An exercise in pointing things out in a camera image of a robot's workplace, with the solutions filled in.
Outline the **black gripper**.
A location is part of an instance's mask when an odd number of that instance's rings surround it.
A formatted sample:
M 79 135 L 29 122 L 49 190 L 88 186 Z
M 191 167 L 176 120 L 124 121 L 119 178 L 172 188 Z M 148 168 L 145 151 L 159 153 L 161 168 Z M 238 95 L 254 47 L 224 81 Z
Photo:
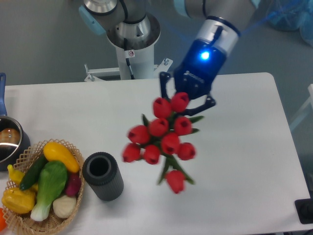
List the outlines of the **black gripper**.
M 226 55 L 210 44 L 199 39 L 192 43 L 182 63 L 174 70 L 176 92 L 187 93 L 189 99 L 206 95 L 206 99 L 202 105 L 183 111 L 183 116 L 194 116 L 216 105 L 210 93 L 211 86 L 225 61 Z M 169 98 L 167 83 L 172 78 L 165 71 L 159 74 L 162 98 Z

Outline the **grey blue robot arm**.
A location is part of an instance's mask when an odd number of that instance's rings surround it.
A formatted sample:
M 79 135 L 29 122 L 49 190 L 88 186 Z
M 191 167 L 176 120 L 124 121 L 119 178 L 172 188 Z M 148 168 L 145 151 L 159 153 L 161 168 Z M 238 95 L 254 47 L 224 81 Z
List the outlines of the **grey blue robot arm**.
M 173 74 L 160 72 L 161 96 L 173 78 L 178 93 L 190 100 L 205 96 L 203 105 L 182 111 L 193 116 L 213 107 L 212 83 L 236 45 L 241 32 L 259 7 L 257 0 L 176 0 L 175 9 L 183 16 L 202 19 L 203 25 L 185 58 Z M 160 36 L 157 19 L 141 0 L 86 0 L 79 14 L 95 34 L 106 34 L 116 49 L 123 80 L 151 78 L 154 73 L 154 45 Z

